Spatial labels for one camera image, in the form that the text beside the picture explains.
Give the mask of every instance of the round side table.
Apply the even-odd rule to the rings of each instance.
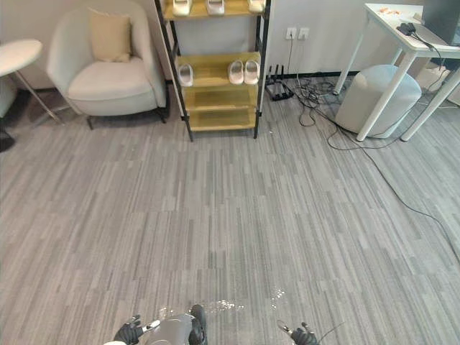
[[[24,79],[19,72],[33,63],[42,52],[42,43],[38,40],[17,40],[0,45],[0,76],[15,73],[21,82],[26,86],[27,90],[37,99],[42,108],[50,115],[57,123],[62,124],[61,119],[50,108],[43,103],[42,99],[37,95],[31,85]]]

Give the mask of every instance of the metal shelf frame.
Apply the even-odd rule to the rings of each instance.
[[[259,74],[259,84],[258,84],[258,93],[257,93],[257,105],[255,109],[255,127],[254,127],[254,139],[257,138],[257,134],[259,131],[259,117],[262,116],[262,102],[263,102],[263,93],[264,93],[264,82],[265,79],[263,78],[265,75],[265,65],[267,59],[267,40],[268,40],[268,29],[270,25],[270,9],[271,9],[272,1],[266,0],[265,11],[261,14],[255,14],[256,17],[256,40],[255,40],[255,50],[260,53],[260,74]],[[185,100],[182,92],[182,87],[179,83],[178,71],[175,67],[175,59],[177,56],[180,56],[180,45],[178,40],[178,34],[175,28],[174,20],[168,20],[163,15],[163,8],[161,6],[161,0],[155,0],[155,6],[157,8],[158,18],[160,20],[160,26],[163,36],[163,41],[166,46],[167,56],[170,63],[171,71],[172,71],[172,81],[175,87],[176,95],[179,100],[180,110],[182,112],[182,116],[180,117],[187,127],[188,136],[190,141],[193,141],[193,131],[190,127],[190,115],[188,114],[186,107],[185,107]],[[172,33],[172,40],[170,41],[170,36],[168,34],[167,26],[170,26],[170,30]]]

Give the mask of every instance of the armchair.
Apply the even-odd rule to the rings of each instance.
[[[95,61],[89,9],[128,14],[132,56],[128,63]],[[145,10],[129,0],[93,0],[68,12],[55,29],[47,73],[77,114],[119,116],[155,109],[165,123],[167,91],[150,39]]]

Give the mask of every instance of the white wall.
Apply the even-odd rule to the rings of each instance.
[[[162,65],[168,66],[162,49],[161,29],[153,0],[134,0],[141,4],[149,17],[150,31],[155,47],[159,47]],[[43,52],[37,62],[22,72],[35,88],[53,87],[46,75],[46,61],[52,33],[59,18],[86,0],[0,0],[0,40],[8,42],[21,38],[35,38],[43,43]]]
[[[36,88],[52,86],[44,72],[47,48],[58,18],[85,0],[0,0],[2,3],[0,40],[3,42],[33,37],[45,49],[37,64],[24,74]],[[162,50],[161,31],[153,0],[135,0],[147,11],[155,46],[163,67],[167,68]],[[275,15],[268,64],[288,64],[290,41],[285,40],[287,27],[309,27],[306,41],[294,41],[290,73],[339,71],[355,46],[365,20],[363,4],[370,0],[272,0]],[[422,4],[423,0],[388,0],[392,3]],[[247,50],[254,41],[253,18],[209,19],[178,22],[178,36],[183,54],[220,53]],[[388,62],[396,46],[375,25],[364,38],[352,70]]]
[[[356,46],[366,14],[364,4],[371,0],[274,0],[272,49],[269,64],[288,65],[288,27],[309,27],[306,41],[295,40],[290,73],[336,72],[348,62]],[[423,4],[423,0],[389,0],[392,4]],[[396,45],[375,24],[369,26],[351,70],[388,63]]]

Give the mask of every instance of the white slipper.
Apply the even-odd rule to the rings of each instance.
[[[247,0],[249,12],[262,13],[265,10],[265,0]]]
[[[193,86],[193,69],[189,64],[179,67],[179,84],[184,87]]]
[[[243,62],[234,61],[229,66],[229,81],[232,84],[239,85],[244,82]]]
[[[225,13],[224,0],[206,0],[206,8],[210,16],[223,16]]]
[[[172,0],[172,14],[176,17],[186,17],[190,14],[192,0]]]
[[[244,66],[244,82],[249,85],[256,85],[259,82],[259,64],[249,60]]]

